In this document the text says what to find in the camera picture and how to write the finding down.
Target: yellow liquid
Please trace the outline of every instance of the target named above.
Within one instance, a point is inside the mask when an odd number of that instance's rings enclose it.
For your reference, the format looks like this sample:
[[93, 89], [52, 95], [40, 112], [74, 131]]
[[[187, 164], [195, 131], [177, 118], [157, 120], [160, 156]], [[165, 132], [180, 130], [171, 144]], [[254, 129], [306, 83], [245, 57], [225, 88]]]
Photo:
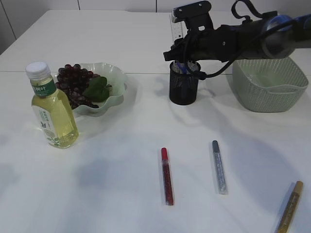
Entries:
[[[32, 85], [44, 85], [52, 80], [52, 76], [40, 81], [31, 80]], [[41, 107], [50, 113], [56, 137], [59, 139], [57, 148], [67, 148], [78, 138], [79, 132], [73, 118], [71, 106], [66, 94], [57, 89], [46, 97], [34, 95], [32, 105]]]

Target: black mesh pen holder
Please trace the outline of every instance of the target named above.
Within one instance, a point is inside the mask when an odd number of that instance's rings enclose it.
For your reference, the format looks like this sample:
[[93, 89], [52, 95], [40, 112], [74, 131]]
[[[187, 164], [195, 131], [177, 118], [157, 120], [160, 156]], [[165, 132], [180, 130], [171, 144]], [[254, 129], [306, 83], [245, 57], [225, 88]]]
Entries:
[[[192, 71], [201, 70], [197, 62], [188, 62]], [[176, 61], [170, 64], [170, 100], [178, 105], [189, 105], [195, 102], [199, 80], [192, 77], [184, 67]]]

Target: bottle label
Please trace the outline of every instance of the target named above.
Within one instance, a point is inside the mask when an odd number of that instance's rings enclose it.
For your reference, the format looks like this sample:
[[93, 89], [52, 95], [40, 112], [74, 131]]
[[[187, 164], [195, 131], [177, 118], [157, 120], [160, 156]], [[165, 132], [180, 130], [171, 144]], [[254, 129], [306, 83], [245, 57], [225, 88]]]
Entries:
[[32, 106], [33, 110], [35, 112], [35, 115], [37, 116], [39, 122], [40, 122], [40, 128], [44, 132], [44, 135], [46, 139], [48, 140], [48, 143], [50, 143], [53, 146], [59, 147], [59, 138], [56, 136], [55, 128], [51, 119], [50, 113], [38, 106]]
[[37, 96], [49, 96], [56, 91], [54, 80], [44, 85], [32, 85], [33, 90]]

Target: red glitter pen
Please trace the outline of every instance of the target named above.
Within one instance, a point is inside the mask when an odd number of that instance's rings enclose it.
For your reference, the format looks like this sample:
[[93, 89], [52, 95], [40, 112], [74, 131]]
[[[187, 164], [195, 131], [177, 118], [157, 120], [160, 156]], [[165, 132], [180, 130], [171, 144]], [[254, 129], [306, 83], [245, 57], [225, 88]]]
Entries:
[[165, 190], [165, 203], [166, 205], [174, 205], [173, 189], [171, 183], [170, 163], [167, 156], [166, 148], [161, 149], [162, 155], [162, 169], [163, 169], [163, 182]]

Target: bowl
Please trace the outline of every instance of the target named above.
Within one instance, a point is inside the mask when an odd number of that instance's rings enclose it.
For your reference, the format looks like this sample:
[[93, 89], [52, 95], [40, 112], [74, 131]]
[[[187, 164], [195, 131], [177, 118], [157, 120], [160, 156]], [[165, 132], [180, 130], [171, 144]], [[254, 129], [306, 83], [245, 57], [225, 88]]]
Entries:
[[80, 105], [73, 110], [74, 113], [80, 115], [99, 115], [105, 113], [108, 108], [122, 103], [125, 93], [125, 81], [127, 75], [118, 67], [108, 63], [83, 63], [81, 68], [93, 71], [94, 74], [99, 74], [107, 78], [107, 84], [112, 85], [110, 88], [110, 96], [104, 102], [94, 102], [99, 108], [91, 108], [86, 105]]

